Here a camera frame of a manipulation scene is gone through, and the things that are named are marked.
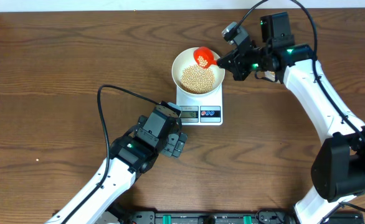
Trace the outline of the red plastic scoop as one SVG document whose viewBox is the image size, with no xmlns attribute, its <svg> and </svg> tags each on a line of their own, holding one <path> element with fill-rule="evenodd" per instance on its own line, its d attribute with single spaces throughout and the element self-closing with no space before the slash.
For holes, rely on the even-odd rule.
<svg viewBox="0 0 365 224">
<path fill-rule="evenodd" d="M 197 63 L 197 58 L 200 55 L 203 56 L 208 61 L 208 65 L 206 68 L 209 68 L 211 65 L 217 65 L 217 60 L 214 58 L 213 51 L 208 49 L 207 47 L 199 47 L 194 51 L 193 56 L 196 63 Z"/>
</svg>

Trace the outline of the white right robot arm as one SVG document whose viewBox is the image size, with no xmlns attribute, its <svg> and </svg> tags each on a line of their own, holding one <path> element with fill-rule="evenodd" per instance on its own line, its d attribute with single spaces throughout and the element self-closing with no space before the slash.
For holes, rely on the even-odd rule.
<svg viewBox="0 0 365 224">
<path fill-rule="evenodd" d="M 217 61 L 234 80 L 264 72 L 265 80 L 290 90 L 313 123 L 321 148 L 311 168 L 312 188 L 294 207 L 289 222 L 325 223 L 339 208 L 365 194 L 365 123 L 342 101 L 307 44 L 296 44 L 285 12 L 260 20 L 263 47 L 238 22 L 223 30 L 235 49 Z"/>
</svg>

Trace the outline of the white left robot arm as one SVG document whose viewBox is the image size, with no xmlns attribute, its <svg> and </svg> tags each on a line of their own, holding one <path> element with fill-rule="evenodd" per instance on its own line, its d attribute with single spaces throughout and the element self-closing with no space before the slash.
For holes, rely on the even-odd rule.
<svg viewBox="0 0 365 224">
<path fill-rule="evenodd" d="M 187 141 L 181 131 L 182 108 L 174 103 L 156 105 L 108 147 L 97 173 L 47 223 L 95 223 L 104 211 L 138 178 L 149 171 L 158 156 L 178 158 Z"/>
</svg>

